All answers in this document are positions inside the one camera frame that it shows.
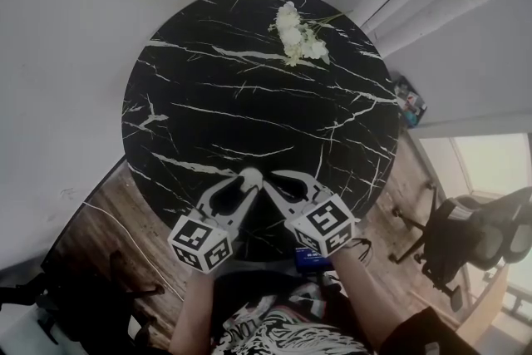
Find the small box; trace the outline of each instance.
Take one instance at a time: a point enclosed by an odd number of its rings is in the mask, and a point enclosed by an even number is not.
[[[287,224],[296,240],[324,258],[355,235],[355,217],[338,194]]]
[[[205,274],[233,253],[227,231],[186,216],[179,218],[170,232],[168,243],[182,264]]]

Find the person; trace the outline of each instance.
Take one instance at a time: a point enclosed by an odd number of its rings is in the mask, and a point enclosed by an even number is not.
[[[217,279],[193,272],[170,340],[173,355],[475,354],[431,308],[407,319],[352,249],[330,257],[337,284],[274,271]]]

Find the white cable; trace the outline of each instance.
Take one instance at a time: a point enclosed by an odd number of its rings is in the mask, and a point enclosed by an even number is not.
[[[89,207],[92,207],[93,209],[99,210],[100,212],[105,213],[107,216],[112,218],[128,234],[128,236],[130,237],[131,241],[133,241],[133,244],[135,245],[135,247],[138,248],[138,250],[140,251],[140,254],[142,254],[144,256],[144,259],[146,259],[146,262],[148,262],[148,264],[150,264],[151,268],[153,268],[156,271],[156,273],[158,273],[158,275],[161,277],[161,279],[166,283],[166,285],[168,287],[170,287],[175,294],[177,294],[177,297],[181,299],[181,302],[184,302],[184,300],[181,297],[181,295],[179,293],[177,293],[175,288],[173,288],[168,281],[166,281],[165,277],[162,276],[162,274],[159,272],[159,270],[156,268],[156,266],[153,265],[151,263],[151,261],[148,259],[148,257],[144,254],[142,249],[139,247],[139,245],[133,239],[133,236],[130,234],[130,231],[128,231],[127,228],[123,224],[121,224],[121,222],[115,216],[113,216],[109,212],[106,212],[103,209],[100,209],[99,207],[96,207],[95,205],[89,205],[86,201],[83,201],[83,204],[84,205],[88,205]]]

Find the black marble table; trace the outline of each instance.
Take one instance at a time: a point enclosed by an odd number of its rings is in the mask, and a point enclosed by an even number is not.
[[[173,227],[201,193],[253,166],[307,172],[359,218],[392,168],[398,110],[392,81],[364,33],[341,16],[321,27],[330,64],[284,63],[269,32],[292,1],[304,19],[321,0],[198,0],[147,43],[127,84],[122,137],[135,182]],[[287,259],[291,239],[264,191],[240,232],[238,257]]]

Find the wooden floor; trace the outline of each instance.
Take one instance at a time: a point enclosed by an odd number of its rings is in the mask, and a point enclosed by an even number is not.
[[[467,301],[459,313],[453,313],[448,297],[432,287],[421,274],[419,264],[408,259],[404,264],[395,265],[387,258],[391,252],[402,253],[419,235],[419,231],[407,229],[400,219],[392,216],[392,207],[399,205],[405,214],[425,223],[431,203],[431,193],[425,188],[429,180],[408,137],[400,138],[387,185],[361,223],[362,233],[373,242],[368,269],[405,314],[414,314],[425,307],[412,295],[414,292],[460,321],[469,308]],[[88,203],[113,215],[127,231],[107,214],[85,206],[66,227],[45,262],[48,266],[66,265],[78,272],[95,270],[109,278],[109,256],[120,250],[125,259],[121,276],[125,289],[139,291],[153,288],[153,284],[165,288],[165,294],[136,300],[135,308],[157,319],[156,325],[150,327],[151,343],[167,348],[182,304],[178,294],[185,295],[190,274],[171,256],[166,243],[170,230],[140,195],[126,163],[118,166]],[[155,267],[143,257],[128,232]],[[457,274],[455,281],[466,289],[463,274]]]

